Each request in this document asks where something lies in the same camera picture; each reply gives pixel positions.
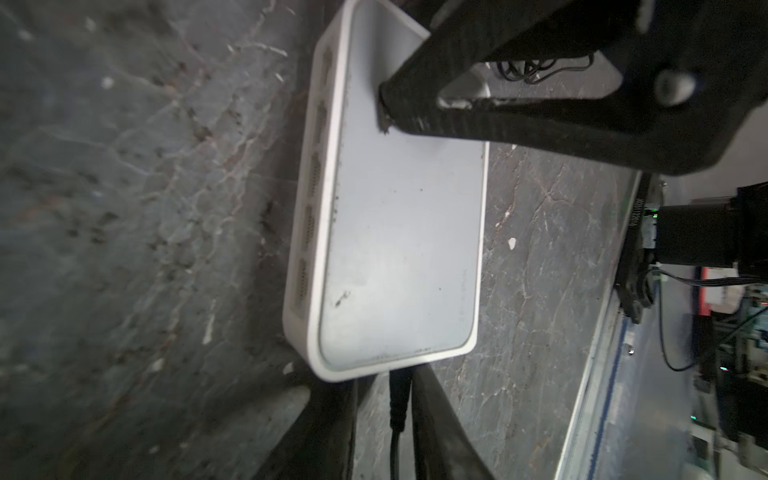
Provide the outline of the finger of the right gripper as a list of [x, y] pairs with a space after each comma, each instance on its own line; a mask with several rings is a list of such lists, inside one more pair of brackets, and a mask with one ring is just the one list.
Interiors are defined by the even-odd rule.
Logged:
[[[619, 87], [597, 99], [455, 98], [487, 61], [616, 49]], [[664, 175], [715, 165], [767, 98], [763, 1], [465, 1], [379, 89], [414, 135], [514, 143]]]

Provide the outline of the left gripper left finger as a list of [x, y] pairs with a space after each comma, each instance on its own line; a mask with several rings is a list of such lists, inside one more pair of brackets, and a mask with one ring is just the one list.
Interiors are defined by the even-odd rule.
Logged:
[[350, 479], [354, 470], [359, 382], [320, 382], [255, 479]]

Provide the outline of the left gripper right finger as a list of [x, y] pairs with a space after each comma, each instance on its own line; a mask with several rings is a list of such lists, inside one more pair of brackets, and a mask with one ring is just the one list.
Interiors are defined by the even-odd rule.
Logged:
[[415, 475], [422, 479], [493, 479], [471, 444], [430, 364], [413, 369]]

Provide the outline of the white switch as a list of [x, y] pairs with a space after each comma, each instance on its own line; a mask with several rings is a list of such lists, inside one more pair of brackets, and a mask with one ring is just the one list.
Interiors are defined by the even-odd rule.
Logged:
[[427, 37], [388, 1], [347, 1], [315, 47], [282, 323], [328, 382], [477, 341], [489, 146], [377, 122], [379, 85]]

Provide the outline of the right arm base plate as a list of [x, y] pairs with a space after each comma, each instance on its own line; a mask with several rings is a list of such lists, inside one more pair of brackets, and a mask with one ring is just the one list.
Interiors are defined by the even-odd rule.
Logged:
[[635, 324], [642, 321], [644, 311], [653, 304], [651, 287], [645, 278], [650, 254], [645, 246], [643, 221], [647, 212], [652, 219], [662, 197], [660, 177], [641, 173], [629, 203], [628, 224], [613, 285], [621, 309]]

